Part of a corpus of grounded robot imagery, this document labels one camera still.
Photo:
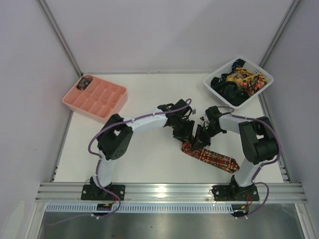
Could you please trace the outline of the red multicolour patterned tie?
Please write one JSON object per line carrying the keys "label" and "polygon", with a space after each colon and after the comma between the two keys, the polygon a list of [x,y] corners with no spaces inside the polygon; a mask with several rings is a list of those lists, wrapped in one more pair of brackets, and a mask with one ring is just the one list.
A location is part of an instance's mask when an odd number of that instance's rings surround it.
{"label": "red multicolour patterned tie", "polygon": [[239,164],[234,158],[216,153],[205,148],[200,148],[192,151],[191,144],[187,142],[182,143],[181,151],[188,156],[191,156],[199,161],[202,161],[206,164],[209,164],[231,174],[236,173],[240,169]]}

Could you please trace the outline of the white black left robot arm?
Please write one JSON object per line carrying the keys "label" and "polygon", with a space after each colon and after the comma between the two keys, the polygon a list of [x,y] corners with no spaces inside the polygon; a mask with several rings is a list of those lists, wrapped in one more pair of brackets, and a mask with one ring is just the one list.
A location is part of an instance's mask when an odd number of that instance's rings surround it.
{"label": "white black left robot arm", "polygon": [[189,119],[193,113],[190,104],[191,99],[180,99],[176,104],[160,105],[144,115],[123,118],[113,114],[88,145],[89,153],[99,157],[90,178],[93,195],[104,199],[110,193],[115,160],[126,153],[133,135],[169,126],[173,129],[173,138],[190,143],[194,127],[194,121]]}

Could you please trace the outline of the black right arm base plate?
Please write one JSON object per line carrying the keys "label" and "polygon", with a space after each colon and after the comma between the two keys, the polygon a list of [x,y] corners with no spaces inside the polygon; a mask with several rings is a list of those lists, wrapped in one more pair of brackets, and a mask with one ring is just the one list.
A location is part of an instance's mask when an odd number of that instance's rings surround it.
{"label": "black right arm base plate", "polygon": [[259,201],[257,187],[252,184],[247,187],[237,187],[234,185],[215,185],[212,187],[211,192],[215,201]]}

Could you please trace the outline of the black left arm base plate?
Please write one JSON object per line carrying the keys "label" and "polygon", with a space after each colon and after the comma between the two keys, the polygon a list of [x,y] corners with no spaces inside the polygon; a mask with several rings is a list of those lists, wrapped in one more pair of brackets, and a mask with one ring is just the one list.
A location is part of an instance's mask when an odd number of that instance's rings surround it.
{"label": "black left arm base plate", "polygon": [[[125,185],[111,184],[107,187],[107,190],[116,194],[120,200],[124,200]],[[102,190],[95,184],[85,184],[82,188],[81,200],[83,201],[112,201],[115,197],[105,190]]]}

